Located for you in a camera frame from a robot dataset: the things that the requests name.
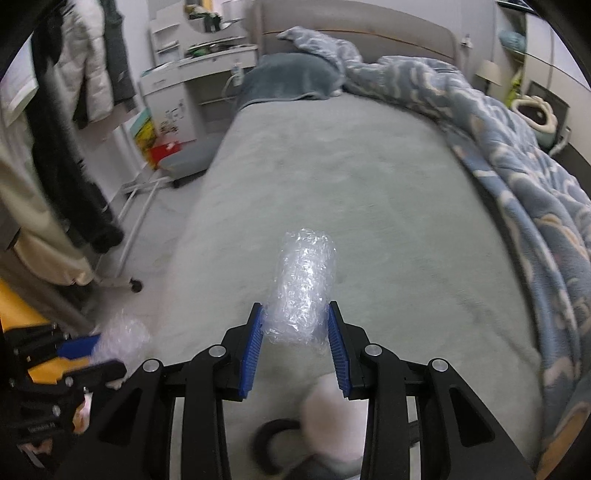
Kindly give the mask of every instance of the caster wheel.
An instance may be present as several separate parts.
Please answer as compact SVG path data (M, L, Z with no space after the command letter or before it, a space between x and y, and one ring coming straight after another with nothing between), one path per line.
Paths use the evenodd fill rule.
M132 278L129 284L131 285L131 291L133 293L139 293L144 288L144 284L142 283L142 281L136 280L135 278Z

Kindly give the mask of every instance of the desk drawer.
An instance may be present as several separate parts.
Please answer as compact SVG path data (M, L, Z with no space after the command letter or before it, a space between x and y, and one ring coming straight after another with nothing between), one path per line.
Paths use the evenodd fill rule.
M228 52L213 58L203 58L179 67L183 82L199 77L205 77L214 73L229 72L236 64L242 64L243 69L256 65L256 51Z
M139 79L139 85L144 96L181 82L182 80L176 66L150 72Z

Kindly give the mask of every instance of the white puffer jacket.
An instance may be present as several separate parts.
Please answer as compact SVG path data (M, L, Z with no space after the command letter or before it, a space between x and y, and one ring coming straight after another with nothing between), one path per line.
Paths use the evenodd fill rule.
M96 122L113 110L113 91L106 71L105 16L98 0L69 0L61 27L63 46L56 70L64 85L69 118L74 115L86 77L88 120Z

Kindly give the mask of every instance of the lampshade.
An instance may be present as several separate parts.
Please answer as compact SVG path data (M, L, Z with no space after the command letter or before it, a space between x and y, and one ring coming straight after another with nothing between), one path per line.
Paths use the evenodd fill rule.
M482 60L476 75L495 85L501 85L501 69L492 61Z
M246 0L230 0L222 3L222 18L224 22L234 22L244 18Z

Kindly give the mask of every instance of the headboard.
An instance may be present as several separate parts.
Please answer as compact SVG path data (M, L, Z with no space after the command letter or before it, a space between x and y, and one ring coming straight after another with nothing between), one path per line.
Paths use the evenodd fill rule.
M457 65L457 40L447 28L390 8L350 0L254 0L248 18L261 54L296 51L276 35L300 25L349 40L368 63L382 55L431 57Z

